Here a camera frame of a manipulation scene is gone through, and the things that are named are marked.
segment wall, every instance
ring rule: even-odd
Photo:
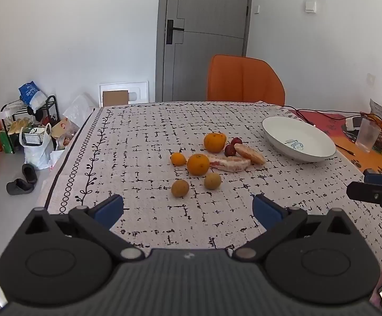
[[[382,103],[382,0],[253,0],[247,56],[267,61],[299,108],[369,110]],[[375,82],[367,80],[367,74]]]
[[[149,81],[154,100],[158,0],[0,0],[0,108],[34,82],[99,100],[99,84]]]

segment plastic cup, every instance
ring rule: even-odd
[[[381,128],[376,122],[362,119],[358,137],[356,138],[356,146],[364,152],[370,152],[374,143],[377,141],[380,132]]]

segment dark red fruit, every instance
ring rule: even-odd
[[[234,144],[242,144],[241,138],[234,138],[230,144],[233,146]]]
[[[236,150],[233,144],[228,144],[228,146],[225,147],[225,156],[226,157],[233,157],[236,155]]]

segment white bowl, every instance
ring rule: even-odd
[[[318,162],[336,152],[336,145],[327,134],[304,121],[272,116],[263,120],[263,127],[272,145],[293,159]]]

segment patterned tablecloth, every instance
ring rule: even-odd
[[[352,201],[346,186],[362,175],[339,152],[319,163],[299,163],[268,143],[261,122],[285,115],[263,103],[156,103],[101,108],[93,112],[45,183],[40,202],[50,213],[77,205],[92,207],[111,194],[123,196],[125,211],[111,229],[147,253],[150,248],[235,248],[265,229],[252,215],[260,192],[281,206],[311,214],[343,208],[364,236],[382,268],[382,209]],[[267,163],[222,175],[218,190],[204,178],[170,163],[205,152],[204,135],[223,132],[259,149]],[[185,179],[190,191],[174,198],[170,187]]]

